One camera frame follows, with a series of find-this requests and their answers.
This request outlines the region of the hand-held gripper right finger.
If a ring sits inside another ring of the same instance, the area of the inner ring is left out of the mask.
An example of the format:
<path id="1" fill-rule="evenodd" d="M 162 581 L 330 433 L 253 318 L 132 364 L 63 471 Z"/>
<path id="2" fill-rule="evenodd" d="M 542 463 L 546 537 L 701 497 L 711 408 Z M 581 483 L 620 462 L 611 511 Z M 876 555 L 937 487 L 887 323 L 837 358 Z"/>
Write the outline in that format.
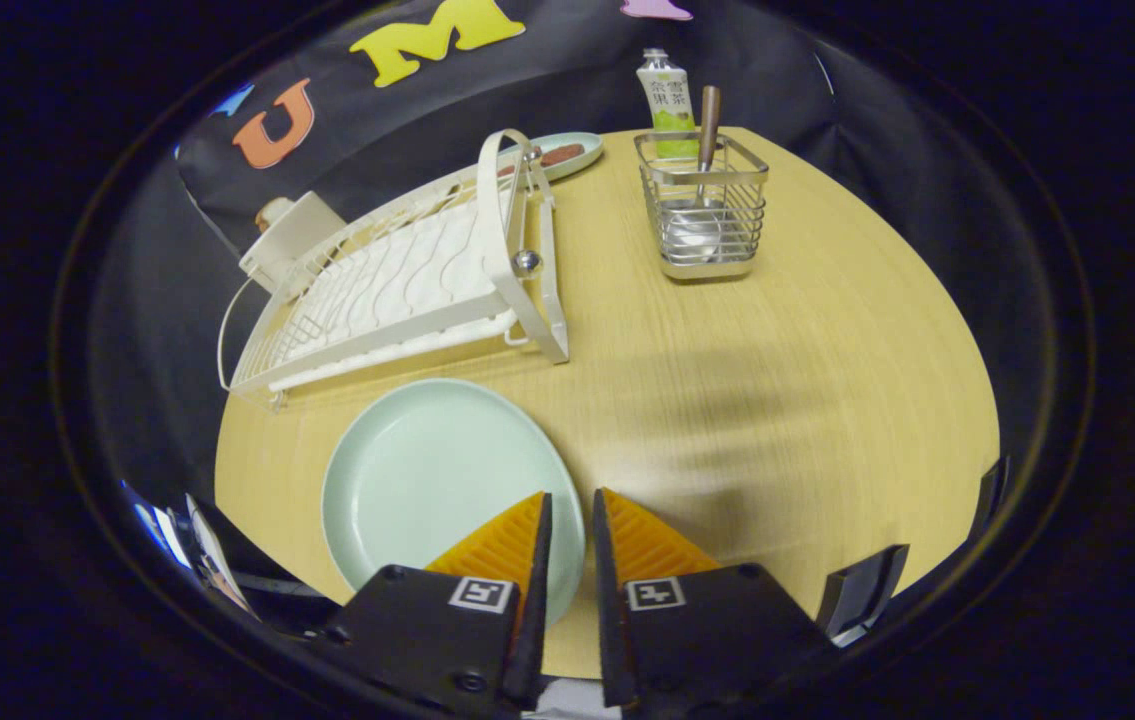
<path id="1" fill-rule="evenodd" d="M 724 566 L 634 501 L 592 496 L 602 701 L 623 714 L 741 714 L 836 660 L 755 562 Z"/>

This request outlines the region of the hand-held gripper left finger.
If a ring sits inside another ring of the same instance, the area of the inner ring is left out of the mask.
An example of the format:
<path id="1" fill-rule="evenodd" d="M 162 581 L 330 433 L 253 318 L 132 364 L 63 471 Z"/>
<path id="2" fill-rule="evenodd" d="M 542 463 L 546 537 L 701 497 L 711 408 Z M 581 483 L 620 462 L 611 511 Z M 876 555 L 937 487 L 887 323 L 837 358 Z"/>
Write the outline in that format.
<path id="1" fill-rule="evenodd" d="M 553 499 L 538 492 L 430 568 L 376 570 L 326 625 L 331 658 L 395 698 L 445 715 L 538 706 Z"/>

